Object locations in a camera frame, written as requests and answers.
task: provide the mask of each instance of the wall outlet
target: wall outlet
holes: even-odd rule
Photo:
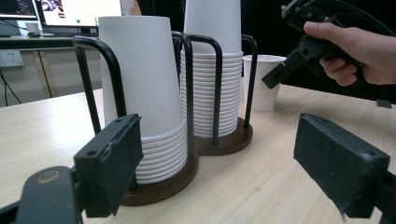
[[[21,53],[18,50],[0,50],[0,67],[23,66]]]

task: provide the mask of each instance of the monitor screen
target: monitor screen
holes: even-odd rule
[[[1,0],[0,20],[36,21],[37,16],[32,0]]]
[[[97,27],[98,18],[120,16],[120,0],[35,0],[43,27]]]

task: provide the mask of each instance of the cup dispenser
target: cup dispenser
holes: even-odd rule
[[[218,42],[208,36],[203,35],[186,35],[180,32],[172,32],[174,39],[174,50],[177,58],[177,71],[180,69],[178,60],[180,47],[183,46],[186,57],[186,85],[187,85],[187,161],[184,167],[172,177],[154,184],[137,184],[136,177],[131,180],[129,188],[125,191],[122,203],[123,205],[143,205],[156,203],[170,198],[186,188],[195,178],[199,167],[200,156],[223,156],[229,155],[246,148],[251,142],[253,129],[249,124],[251,103],[253,96],[254,77],[256,74],[256,65],[258,58],[258,46],[255,39],[250,35],[242,35],[243,41],[248,41],[252,47],[252,64],[250,69],[250,79],[248,85],[248,96],[245,118],[238,117],[236,130],[224,137],[219,137],[219,104],[221,90],[221,66],[222,53]],[[211,138],[194,136],[193,130],[193,91],[192,91],[192,44],[191,42],[206,43],[214,48],[216,52],[216,83],[215,83],[215,103],[214,103],[214,122],[213,134]],[[73,37],[73,44],[78,57],[78,65],[81,78],[86,94],[88,107],[91,114],[92,126],[95,134],[101,131],[99,116],[92,92],[89,68],[85,56],[85,49],[97,49],[106,59],[113,87],[114,99],[116,103],[117,116],[126,115],[125,97],[120,75],[120,65],[114,52],[102,41],[83,36]]]

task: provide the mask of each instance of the table surface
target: table surface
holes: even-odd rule
[[[95,91],[103,123],[102,92]],[[244,118],[244,97],[240,117]],[[282,85],[273,112],[252,112],[253,139],[233,155],[201,157],[199,171],[179,194],[115,217],[85,223],[378,223],[346,218],[293,159],[301,113],[329,119],[391,156],[396,173],[396,110],[375,102]],[[0,207],[21,197],[24,181],[42,169],[73,166],[94,136],[83,93],[0,108]]]

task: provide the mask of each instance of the dark wooden base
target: dark wooden base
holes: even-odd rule
[[[211,138],[195,136],[194,147],[199,156],[225,156],[238,152],[247,147],[251,142],[253,129],[249,125],[244,127],[244,120],[238,118],[238,125],[235,132],[219,138],[219,144],[212,146]]]
[[[137,191],[127,190],[123,196],[121,205],[138,206],[149,203],[157,203],[168,199],[186,188],[195,178],[200,156],[224,156],[241,151],[247,147],[253,135],[253,129],[243,127],[244,120],[238,119],[235,132],[219,138],[219,144],[212,146],[211,138],[194,137],[195,158],[187,160],[186,165],[173,177],[164,181],[140,185]]]

